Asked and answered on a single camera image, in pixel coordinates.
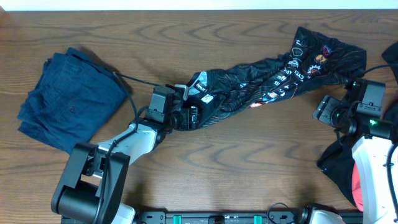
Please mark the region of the black printed cycling jersey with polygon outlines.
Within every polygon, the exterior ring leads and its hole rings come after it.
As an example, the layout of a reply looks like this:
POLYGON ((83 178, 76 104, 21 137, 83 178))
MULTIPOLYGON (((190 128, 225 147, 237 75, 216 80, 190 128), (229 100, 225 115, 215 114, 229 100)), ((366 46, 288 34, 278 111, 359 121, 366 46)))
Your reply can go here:
POLYGON ((196 72, 182 108, 196 106, 197 129, 205 128, 247 108, 362 77, 366 60, 360 47, 299 27, 291 50, 277 58, 196 72))

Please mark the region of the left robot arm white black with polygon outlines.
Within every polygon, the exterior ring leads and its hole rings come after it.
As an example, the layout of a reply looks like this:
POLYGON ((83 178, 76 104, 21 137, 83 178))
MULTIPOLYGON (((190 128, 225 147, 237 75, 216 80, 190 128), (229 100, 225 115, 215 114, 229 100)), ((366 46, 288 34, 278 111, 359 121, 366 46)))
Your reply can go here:
POLYGON ((116 137, 75 145, 55 189, 51 209, 75 223, 132 223, 135 210, 122 203, 129 166, 174 129, 196 128, 194 106, 163 113, 144 107, 116 137))

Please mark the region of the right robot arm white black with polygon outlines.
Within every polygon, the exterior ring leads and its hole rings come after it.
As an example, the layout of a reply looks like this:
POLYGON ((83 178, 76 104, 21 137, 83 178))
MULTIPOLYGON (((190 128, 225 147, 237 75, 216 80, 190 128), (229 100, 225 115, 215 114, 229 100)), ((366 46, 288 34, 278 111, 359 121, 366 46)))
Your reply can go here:
POLYGON ((397 223, 397 128, 380 118, 381 102, 327 95, 313 113, 336 134, 317 166, 362 210, 364 223, 397 223))

